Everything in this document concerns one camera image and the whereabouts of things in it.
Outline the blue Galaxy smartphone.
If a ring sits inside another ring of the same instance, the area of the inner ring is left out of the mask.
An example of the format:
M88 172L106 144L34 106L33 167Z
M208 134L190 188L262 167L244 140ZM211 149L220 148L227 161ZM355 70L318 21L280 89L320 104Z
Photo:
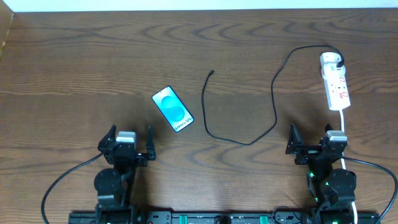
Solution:
M176 133L191 125L195 120L171 86L166 86L154 94L152 101Z

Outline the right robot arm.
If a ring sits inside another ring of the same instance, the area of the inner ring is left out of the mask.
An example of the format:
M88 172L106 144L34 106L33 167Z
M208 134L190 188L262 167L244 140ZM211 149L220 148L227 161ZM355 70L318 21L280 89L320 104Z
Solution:
M355 201L356 174L346 169L335 169L333 163L340 160L348 138L342 131L328 124L326 135L315 146L305 145L296 128L291 124L286 154L295 155L297 165L308 165L307 186L317 206L300 219L302 223L353 223L349 213Z

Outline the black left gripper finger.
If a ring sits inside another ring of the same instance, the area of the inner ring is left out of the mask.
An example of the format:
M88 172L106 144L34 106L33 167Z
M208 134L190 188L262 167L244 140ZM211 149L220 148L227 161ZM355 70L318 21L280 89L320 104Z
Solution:
M100 152L106 152L114 148L116 142L116 125L112 125L108 133L98 143L98 150Z
M156 151L154 146L154 140L152 135L152 127L148 126L147 142L146 142L147 157L149 161L156 160Z

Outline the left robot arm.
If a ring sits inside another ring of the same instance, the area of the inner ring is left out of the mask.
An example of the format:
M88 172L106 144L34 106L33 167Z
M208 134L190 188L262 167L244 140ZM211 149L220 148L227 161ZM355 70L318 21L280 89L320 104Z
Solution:
M98 200L95 224L147 222L147 215L131 203L131 194L137 168L156 160L151 126L146 152L137 152L136 144L135 132L117 132L115 125L98 143L98 150L112 168L103 169L94 180Z

